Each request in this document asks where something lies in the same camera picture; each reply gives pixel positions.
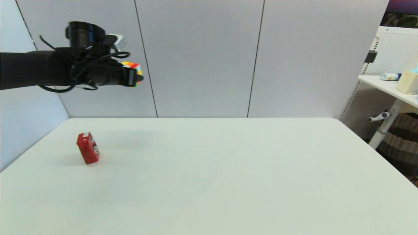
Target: red box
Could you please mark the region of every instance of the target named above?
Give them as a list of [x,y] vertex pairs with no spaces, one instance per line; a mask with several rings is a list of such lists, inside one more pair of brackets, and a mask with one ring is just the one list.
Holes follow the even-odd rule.
[[77,138],[77,145],[86,164],[99,160],[99,149],[90,132],[79,134]]

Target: black cable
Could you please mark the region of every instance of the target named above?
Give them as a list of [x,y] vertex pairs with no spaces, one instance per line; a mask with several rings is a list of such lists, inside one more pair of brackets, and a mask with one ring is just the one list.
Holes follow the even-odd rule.
[[71,83],[71,85],[68,88],[65,88],[65,89],[53,89],[53,88],[49,88],[49,87],[47,87],[45,85],[39,85],[39,87],[42,88],[42,89],[44,89],[44,90],[46,90],[46,91],[54,92],[54,93],[65,93],[65,92],[71,91],[72,89],[74,89],[74,87],[76,87],[76,85],[77,85],[77,78],[81,74],[79,72],[76,76],[74,76],[75,66],[76,66],[76,64],[73,64],[73,66],[71,66],[71,69],[70,69],[70,76],[71,76],[72,83]]
[[39,35],[39,38],[43,43],[45,43],[47,46],[51,47],[54,51],[56,51],[56,48],[49,44],[41,35]]
[[116,57],[116,58],[123,59],[123,58],[129,57],[129,56],[130,56],[130,53],[127,52],[127,51],[119,51],[119,52],[107,54],[107,55],[101,56],[97,59],[94,59],[94,60],[90,61],[89,63],[87,63],[86,67],[92,66],[93,64],[96,64],[96,63],[98,63],[100,61],[103,61],[103,60],[105,60],[107,58],[110,58],[110,57]]

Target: white table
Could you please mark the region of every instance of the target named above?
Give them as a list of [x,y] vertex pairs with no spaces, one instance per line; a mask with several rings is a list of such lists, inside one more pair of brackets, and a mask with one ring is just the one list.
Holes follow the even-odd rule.
[[396,97],[395,103],[389,110],[390,117],[383,120],[382,124],[369,142],[369,145],[372,148],[377,149],[404,104],[408,103],[414,107],[418,107],[418,95],[405,94],[396,89],[396,85],[398,84],[397,81],[383,81],[380,79],[380,76],[360,75],[359,80]]
[[2,235],[418,234],[418,189],[331,118],[73,118],[0,177]]

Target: tissue box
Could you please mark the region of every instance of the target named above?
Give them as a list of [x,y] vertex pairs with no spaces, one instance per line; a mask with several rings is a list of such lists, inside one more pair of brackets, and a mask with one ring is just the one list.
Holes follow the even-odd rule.
[[404,70],[396,85],[396,89],[406,94],[418,95],[418,73]]

